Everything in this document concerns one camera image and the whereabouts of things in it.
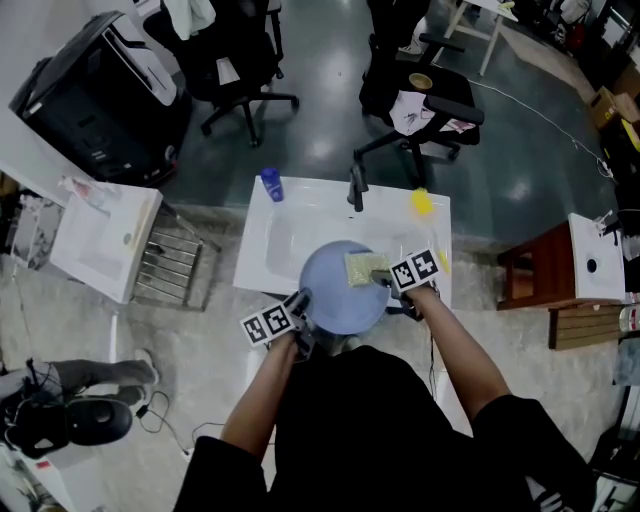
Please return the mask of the clear pink plastic packet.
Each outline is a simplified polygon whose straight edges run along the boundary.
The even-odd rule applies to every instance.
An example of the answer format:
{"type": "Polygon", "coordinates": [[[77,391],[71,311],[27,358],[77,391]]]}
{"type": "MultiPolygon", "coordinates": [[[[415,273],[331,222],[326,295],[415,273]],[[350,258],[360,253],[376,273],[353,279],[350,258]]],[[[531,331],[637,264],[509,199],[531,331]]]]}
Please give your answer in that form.
{"type": "Polygon", "coordinates": [[[106,196],[104,191],[93,181],[65,176],[59,181],[58,186],[77,196],[93,208],[101,208],[105,204],[106,196]]]}

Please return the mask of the black faucet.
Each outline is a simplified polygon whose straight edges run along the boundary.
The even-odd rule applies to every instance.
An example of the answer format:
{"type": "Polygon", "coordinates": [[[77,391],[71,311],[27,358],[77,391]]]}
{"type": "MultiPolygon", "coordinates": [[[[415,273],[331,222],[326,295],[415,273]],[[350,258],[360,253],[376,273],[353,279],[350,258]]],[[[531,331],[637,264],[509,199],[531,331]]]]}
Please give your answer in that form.
{"type": "Polygon", "coordinates": [[[350,169],[349,193],[347,201],[356,212],[363,211],[363,194],[369,190],[364,167],[355,163],[350,169]]]}

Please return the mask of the large blue plate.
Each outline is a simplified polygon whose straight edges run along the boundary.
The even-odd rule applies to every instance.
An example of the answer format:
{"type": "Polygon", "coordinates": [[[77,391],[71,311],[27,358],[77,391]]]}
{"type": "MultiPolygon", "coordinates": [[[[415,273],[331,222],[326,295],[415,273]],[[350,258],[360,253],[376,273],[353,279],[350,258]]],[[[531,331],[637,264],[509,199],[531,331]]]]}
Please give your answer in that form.
{"type": "Polygon", "coordinates": [[[349,240],[334,241],[315,250],[299,278],[299,289],[308,289],[306,310],[315,325],[336,335],[360,334],[383,316],[390,290],[378,284],[351,287],[348,284],[347,254],[368,254],[365,245],[349,240]]]}

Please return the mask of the white ceramic sink basin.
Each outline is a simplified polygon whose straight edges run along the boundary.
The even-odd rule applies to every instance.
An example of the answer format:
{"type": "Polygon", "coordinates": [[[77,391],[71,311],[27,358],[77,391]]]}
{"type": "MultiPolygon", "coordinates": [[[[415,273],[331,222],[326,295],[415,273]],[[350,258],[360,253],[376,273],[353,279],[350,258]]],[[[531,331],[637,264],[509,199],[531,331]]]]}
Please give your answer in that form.
{"type": "Polygon", "coordinates": [[[363,209],[348,203],[346,182],[285,177],[284,199],[275,202],[262,181],[254,183],[233,284],[237,288],[289,295],[303,267],[320,247],[351,241],[397,262],[429,248],[450,259],[450,201],[434,195],[433,212],[421,214],[409,190],[370,186],[363,209]]]}

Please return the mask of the black office chair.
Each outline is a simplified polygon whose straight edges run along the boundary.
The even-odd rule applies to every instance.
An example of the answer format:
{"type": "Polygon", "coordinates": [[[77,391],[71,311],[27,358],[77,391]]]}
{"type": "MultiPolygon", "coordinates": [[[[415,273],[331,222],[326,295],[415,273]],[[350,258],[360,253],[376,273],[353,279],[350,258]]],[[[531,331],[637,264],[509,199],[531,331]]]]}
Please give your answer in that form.
{"type": "Polygon", "coordinates": [[[354,150],[354,164],[364,167],[363,157],[376,149],[399,142],[401,147],[411,151],[417,177],[415,184],[426,184],[425,166],[420,146],[428,142],[447,148],[447,158],[458,158],[463,146],[474,146],[480,141],[480,126],[484,122],[484,112],[476,107],[468,79],[462,75],[438,67],[434,64],[435,55],[442,48],[461,52],[463,49],[449,41],[423,34],[420,40],[427,44],[427,51],[417,61],[403,60],[393,50],[384,50],[379,46],[375,34],[369,36],[371,61],[363,75],[363,85],[359,93],[362,113],[382,120],[392,131],[374,141],[354,150]],[[411,136],[398,133],[390,118],[399,91],[415,91],[409,83],[411,73],[422,73],[433,81],[433,87],[426,91],[424,106],[432,110],[435,116],[422,130],[411,136]],[[474,123],[476,128],[462,134],[441,132],[440,129],[450,119],[474,123]]]}
{"type": "Polygon", "coordinates": [[[266,29],[269,0],[210,0],[215,22],[190,39],[181,40],[160,0],[160,10],[145,19],[145,31],[176,59],[186,90],[196,100],[211,104],[213,113],[201,124],[205,136],[212,125],[237,107],[242,107],[252,147],[260,145],[250,104],[259,100],[288,101],[298,109],[293,94],[274,93],[267,88],[281,79],[282,56],[276,52],[266,29]],[[221,86],[216,61],[229,58],[240,80],[221,86]]]}

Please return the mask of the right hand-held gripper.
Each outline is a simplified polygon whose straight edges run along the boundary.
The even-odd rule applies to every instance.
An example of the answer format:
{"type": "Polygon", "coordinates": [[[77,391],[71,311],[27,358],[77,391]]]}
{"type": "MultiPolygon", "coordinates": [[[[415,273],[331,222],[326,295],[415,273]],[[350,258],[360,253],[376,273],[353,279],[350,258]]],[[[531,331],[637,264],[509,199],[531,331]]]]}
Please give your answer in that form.
{"type": "Polygon", "coordinates": [[[391,297],[399,301],[403,313],[413,320],[422,320],[424,316],[408,296],[409,290],[427,287],[439,295],[436,284],[439,263],[431,249],[411,253],[392,264],[389,270],[374,270],[370,276],[376,284],[391,287],[391,297]]]}

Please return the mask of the wooden slat crate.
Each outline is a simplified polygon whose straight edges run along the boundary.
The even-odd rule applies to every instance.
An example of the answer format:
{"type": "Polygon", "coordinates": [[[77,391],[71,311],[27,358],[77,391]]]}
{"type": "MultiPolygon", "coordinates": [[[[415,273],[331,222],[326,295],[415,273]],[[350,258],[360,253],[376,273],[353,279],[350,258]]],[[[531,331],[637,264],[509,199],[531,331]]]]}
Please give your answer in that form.
{"type": "Polygon", "coordinates": [[[566,351],[612,341],[622,337],[621,305],[579,305],[550,309],[548,347],[566,351]]]}

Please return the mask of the black equipment stand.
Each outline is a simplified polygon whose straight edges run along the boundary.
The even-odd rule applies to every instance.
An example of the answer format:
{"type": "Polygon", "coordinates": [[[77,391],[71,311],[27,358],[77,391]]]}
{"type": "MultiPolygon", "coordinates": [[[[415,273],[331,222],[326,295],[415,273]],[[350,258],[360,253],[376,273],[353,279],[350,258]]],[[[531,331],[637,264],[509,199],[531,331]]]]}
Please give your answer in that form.
{"type": "Polygon", "coordinates": [[[640,512],[640,386],[625,389],[620,413],[590,461],[597,489],[593,512],[640,512]]]}

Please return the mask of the person's black clothing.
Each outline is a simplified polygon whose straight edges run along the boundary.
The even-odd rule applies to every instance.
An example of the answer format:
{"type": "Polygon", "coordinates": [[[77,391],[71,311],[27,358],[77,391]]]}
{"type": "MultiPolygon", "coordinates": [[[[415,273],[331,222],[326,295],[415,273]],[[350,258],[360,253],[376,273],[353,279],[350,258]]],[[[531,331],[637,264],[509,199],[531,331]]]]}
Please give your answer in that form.
{"type": "Polygon", "coordinates": [[[276,474],[197,440],[173,512],[591,512],[596,479],[535,400],[487,404],[456,431],[402,359],[369,346],[293,367],[276,474]]]}

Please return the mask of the white control box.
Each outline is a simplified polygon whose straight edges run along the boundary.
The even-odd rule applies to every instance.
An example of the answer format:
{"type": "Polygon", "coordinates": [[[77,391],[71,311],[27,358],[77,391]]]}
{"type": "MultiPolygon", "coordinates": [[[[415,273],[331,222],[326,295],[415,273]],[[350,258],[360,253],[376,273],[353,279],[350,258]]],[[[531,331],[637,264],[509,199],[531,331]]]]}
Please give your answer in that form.
{"type": "Polygon", "coordinates": [[[0,512],[67,512],[25,463],[1,444],[0,512]]]}

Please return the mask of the clear plastic bag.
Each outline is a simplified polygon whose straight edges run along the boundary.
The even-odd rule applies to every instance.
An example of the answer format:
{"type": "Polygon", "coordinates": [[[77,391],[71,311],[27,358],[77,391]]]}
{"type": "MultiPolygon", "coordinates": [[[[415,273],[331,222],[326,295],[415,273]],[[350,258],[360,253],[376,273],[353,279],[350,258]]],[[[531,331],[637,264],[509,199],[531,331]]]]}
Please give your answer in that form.
{"type": "Polygon", "coordinates": [[[624,339],[618,345],[614,383],[640,386],[640,338],[624,339]]]}

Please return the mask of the person's right forearm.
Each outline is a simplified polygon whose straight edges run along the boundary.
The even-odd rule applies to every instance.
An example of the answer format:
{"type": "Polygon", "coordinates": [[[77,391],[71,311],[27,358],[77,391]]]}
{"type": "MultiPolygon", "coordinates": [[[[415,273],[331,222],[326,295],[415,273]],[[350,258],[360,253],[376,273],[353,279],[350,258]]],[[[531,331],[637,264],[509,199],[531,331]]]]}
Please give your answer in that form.
{"type": "Polygon", "coordinates": [[[502,373],[432,288],[417,287],[407,295],[423,315],[462,409],[473,422],[486,405],[510,394],[502,373]]]}

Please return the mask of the white stained cloth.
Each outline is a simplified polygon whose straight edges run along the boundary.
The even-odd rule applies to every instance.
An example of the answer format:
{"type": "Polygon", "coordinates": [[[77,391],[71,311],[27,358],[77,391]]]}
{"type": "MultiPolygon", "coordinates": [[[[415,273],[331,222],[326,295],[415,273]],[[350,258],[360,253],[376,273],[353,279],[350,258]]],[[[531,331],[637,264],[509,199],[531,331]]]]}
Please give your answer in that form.
{"type": "Polygon", "coordinates": [[[399,91],[389,115],[394,129],[405,136],[425,128],[435,113],[424,106],[426,95],[419,92],[399,91]]]}

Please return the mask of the yellow-green sponge cloth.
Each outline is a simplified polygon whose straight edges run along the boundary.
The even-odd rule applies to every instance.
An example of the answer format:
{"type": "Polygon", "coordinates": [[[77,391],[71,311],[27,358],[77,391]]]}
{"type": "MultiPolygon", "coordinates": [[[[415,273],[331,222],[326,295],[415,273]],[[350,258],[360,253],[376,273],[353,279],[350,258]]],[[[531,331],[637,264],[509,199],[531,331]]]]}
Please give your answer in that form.
{"type": "Polygon", "coordinates": [[[350,287],[373,284],[372,273],[387,271],[390,265],[386,255],[375,252],[346,253],[344,261],[350,287]]]}

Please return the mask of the brown wooden cabinet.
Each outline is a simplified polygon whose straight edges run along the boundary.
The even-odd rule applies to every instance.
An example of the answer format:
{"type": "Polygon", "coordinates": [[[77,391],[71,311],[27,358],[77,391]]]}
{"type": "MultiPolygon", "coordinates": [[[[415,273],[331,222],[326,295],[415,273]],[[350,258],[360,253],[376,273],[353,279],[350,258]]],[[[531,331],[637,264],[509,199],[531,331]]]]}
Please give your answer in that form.
{"type": "Polygon", "coordinates": [[[499,254],[497,262],[506,271],[499,311],[559,309],[578,303],[568,221],[499,254]]]}

